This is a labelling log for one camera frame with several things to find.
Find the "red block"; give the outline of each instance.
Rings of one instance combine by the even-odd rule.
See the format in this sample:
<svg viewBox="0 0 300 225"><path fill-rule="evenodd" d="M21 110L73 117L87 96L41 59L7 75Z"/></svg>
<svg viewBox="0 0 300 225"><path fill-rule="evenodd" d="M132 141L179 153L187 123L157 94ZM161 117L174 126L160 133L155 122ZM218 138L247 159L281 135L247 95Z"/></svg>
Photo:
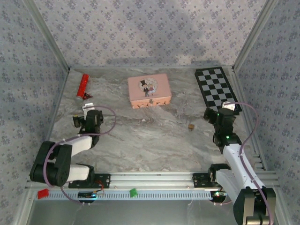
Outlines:
<svg viewBox="0 0 300 225"><path fill-rule="evenodd" d="M86 86L88 84L88 80L89 80L89 75L88 74L83 74L82 75L82 79L78 88L78 92L77 92L77 97L81 98L84 100L84 94L85 94L85 89Z"/></svg>
<svg viewBox="0 0 300 225"><path fill-rule="evenodd" d="M49 190L44 189L37 192L37 199L46 198L49 196Z"/></svg>

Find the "chessboard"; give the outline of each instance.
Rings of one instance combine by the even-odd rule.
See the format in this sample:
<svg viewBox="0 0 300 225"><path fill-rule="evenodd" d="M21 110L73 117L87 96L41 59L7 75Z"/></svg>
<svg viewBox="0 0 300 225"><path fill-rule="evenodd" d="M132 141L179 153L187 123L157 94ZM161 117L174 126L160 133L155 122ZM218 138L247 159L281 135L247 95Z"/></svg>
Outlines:
<svg viewBox="0 0 300 225"><path fill-rule="evenodd" d="M207 107L218 111L222 102L238 101L222 67L197 69L195 76ZM236 105L234 114L241 111L241 106Z"/></svg>

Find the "pink box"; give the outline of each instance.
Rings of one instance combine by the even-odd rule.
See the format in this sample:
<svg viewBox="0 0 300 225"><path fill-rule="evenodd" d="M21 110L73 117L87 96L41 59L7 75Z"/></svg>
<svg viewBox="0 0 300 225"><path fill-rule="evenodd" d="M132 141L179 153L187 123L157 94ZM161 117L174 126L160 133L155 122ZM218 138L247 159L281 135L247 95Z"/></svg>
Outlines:
<svg viewBox="0 0 300 225"><path fill-rule="evenodd" d="M167 105L171 89L167 74L155 74L128 78L129 99L132 108Z"/></svg>

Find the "patterned wallpaper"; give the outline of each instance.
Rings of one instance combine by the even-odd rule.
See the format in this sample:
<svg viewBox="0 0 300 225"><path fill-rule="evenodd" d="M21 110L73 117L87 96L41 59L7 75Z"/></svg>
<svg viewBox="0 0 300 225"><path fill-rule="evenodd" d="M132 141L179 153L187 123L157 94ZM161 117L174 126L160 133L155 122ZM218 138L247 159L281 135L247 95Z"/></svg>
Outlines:
<svg viewBox="0 0 300 225"><path fill-rule="evenodd" d="M232 65L265 0L35 0L74 66Z"/></svg>
<svg viewBox="0 0 300 225"><path fill-rule="evenodd" d="M21 0L0 11L0 224L12 224L65 77Z"/></svg>
<svg viewBox="0 0 300 225"><path fill-rule="evenodd" d="M300 2L279 0L238 72L260 114L259 139L300 224Z"/></svg>

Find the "marble surface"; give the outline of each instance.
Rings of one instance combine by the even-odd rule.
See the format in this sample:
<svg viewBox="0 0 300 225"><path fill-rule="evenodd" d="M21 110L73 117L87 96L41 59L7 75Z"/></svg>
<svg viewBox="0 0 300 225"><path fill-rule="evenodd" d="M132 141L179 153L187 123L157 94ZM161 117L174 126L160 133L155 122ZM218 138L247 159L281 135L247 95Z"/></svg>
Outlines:
<svg viewBox="0 0 300 225"><path fill-rule="evenodd" d="M212 142L213 126L203 119L206 109L195 78L195 69L86 69L70 71L52 131L51 140L59 141L77 134L72 116L83 115L75 96L82 77L88 73L84 103L105 105L115 110L117 125L100 137L91 150L75 155L73 163L95 166L96 171L207 171L212 163L225 158ZM167 73L172 99L169 105L132 109L128 97L127 78ZM101 131L113 124L112 114L103 109ZM188 130L191 121L193 131ZM234 131L241 140L247 137L242 117L238 116ZM252 150L245 148L248 156Z"/></svg>

